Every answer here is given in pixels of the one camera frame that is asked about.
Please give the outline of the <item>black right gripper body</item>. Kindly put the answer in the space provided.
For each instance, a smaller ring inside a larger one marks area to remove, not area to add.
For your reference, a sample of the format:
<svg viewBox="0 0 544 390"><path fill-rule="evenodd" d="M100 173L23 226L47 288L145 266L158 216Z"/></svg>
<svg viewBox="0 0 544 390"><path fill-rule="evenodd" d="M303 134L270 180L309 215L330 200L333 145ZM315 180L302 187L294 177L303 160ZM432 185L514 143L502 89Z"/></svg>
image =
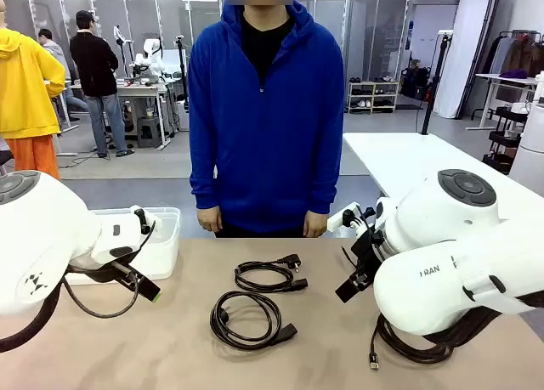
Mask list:
<svg viewBox="0 0 544 390"><path fill-rule="evenodd" d="M383 243L380 231L369 228L360 236L351 247L351 252L356 256L355 275L358 280L373 280L381 266L383 259L378 250Z"/></svg>

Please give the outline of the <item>person's right hand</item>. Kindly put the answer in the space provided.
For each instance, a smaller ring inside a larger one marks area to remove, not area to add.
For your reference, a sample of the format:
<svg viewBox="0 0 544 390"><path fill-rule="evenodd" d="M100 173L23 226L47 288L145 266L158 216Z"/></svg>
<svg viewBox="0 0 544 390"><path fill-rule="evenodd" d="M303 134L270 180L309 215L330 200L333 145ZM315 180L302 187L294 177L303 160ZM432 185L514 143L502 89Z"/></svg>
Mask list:
<svg viewBox="0 0 544 390"><path fill-rule="evenodd" d="M218 233L223 228L221 211L218 206L208 209L198 209L196 211L198 223L204 230Z"/></svg>

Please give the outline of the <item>person's left hand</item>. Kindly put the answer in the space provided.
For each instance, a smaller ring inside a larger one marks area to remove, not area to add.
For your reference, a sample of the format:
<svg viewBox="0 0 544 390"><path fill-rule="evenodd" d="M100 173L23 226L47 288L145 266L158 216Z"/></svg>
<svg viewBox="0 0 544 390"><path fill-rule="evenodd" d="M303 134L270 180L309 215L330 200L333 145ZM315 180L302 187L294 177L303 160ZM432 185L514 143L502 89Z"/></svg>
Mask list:
<svg viewBox="0 0 544 390"><path fill-rule="evenodd" d="M319 238L327 231L327 214L307 211L303 225L303 236L306 238Z"/></svg>

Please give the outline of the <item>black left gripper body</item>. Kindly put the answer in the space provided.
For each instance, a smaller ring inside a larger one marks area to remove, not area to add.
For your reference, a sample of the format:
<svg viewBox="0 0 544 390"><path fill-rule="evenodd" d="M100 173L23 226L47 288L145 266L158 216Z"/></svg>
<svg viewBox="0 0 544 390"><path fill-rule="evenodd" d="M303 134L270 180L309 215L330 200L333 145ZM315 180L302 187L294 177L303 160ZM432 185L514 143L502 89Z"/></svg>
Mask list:
<svg viewBox="0 0 544 390"><path fill-rule="evenodd" d="M79 268L73 265L67 267L68 274L84 274L91 280L99 283L107 283L113 280L125 281L131 284L134 277L138 282L143 279L143 275L130 265L127 260L116 260L103 265L97 269Z"/></svg>

